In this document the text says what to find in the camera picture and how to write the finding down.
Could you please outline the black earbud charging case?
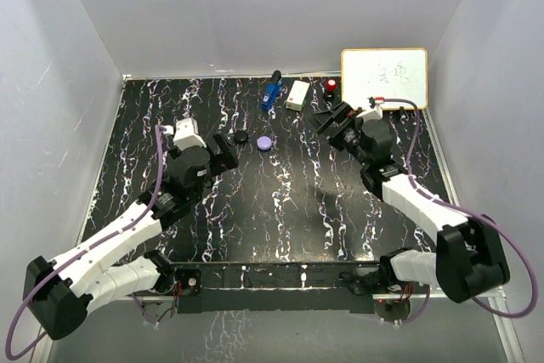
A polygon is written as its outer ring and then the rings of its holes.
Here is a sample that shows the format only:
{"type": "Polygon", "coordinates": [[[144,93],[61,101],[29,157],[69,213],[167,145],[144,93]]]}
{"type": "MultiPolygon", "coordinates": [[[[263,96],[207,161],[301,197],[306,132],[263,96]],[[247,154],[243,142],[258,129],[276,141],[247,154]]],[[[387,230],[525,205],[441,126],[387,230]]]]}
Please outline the black earbud charging case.
{"type": "Polygon", "coordinates": [[[237,130],[233,135],[233,140],[236,145],[246,145],[249,140],[249,134],[245,130],[237,130]]]}

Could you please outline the purple round earbud case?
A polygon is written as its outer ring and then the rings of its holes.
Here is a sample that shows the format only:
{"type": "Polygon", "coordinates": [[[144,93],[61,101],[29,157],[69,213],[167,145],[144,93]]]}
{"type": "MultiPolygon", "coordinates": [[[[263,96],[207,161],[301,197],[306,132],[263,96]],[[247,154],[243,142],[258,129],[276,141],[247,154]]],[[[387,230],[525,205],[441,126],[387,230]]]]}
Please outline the purple round earbud case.
{"type": "Polygon", "coordinates": [[[272,139],[263,135],[257,139],[257,147],[261,151],[268,151],[272,148],[272,139]]]}

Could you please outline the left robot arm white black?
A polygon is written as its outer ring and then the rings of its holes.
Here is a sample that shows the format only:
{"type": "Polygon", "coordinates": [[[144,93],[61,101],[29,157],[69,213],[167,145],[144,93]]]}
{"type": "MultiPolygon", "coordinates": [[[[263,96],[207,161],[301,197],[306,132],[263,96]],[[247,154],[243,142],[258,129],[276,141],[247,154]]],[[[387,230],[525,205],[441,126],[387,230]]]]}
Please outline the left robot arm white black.
{"type": "Polygon", "coordinates": [[[203,146],[172,148],[167,171],[121,216],[68,252],[32,260],[23,298],[45,333],[67,337],[90,313],[133,292],[170,292],[176,275],[158,251],[124,265],[119,260],[190,214],[213,179],[237,166],[235,149],[221,133],[203,146]]]}

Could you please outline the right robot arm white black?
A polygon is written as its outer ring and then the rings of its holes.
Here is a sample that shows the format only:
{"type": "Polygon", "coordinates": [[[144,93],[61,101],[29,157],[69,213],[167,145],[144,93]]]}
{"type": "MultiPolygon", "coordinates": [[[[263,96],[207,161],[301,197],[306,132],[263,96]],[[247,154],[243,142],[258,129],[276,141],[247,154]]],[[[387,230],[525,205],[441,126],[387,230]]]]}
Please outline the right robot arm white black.
{"type": "Polygon", "coordinates": [[[379,259],[377,271],[362,278],[365,286],[398,292],[408,282],[438,286],[462,303],[510,280],[499,234],[489,221],[478,221],[443,203],[416,183],[392,156],[394,138],[383,119],[383,98],[368,111],[342,102],[313,114],[314,130],[329,145],[346,150],[361,166],[367,191],[402,212],[434,242],[434,252],[401,248],[379,259]]]}

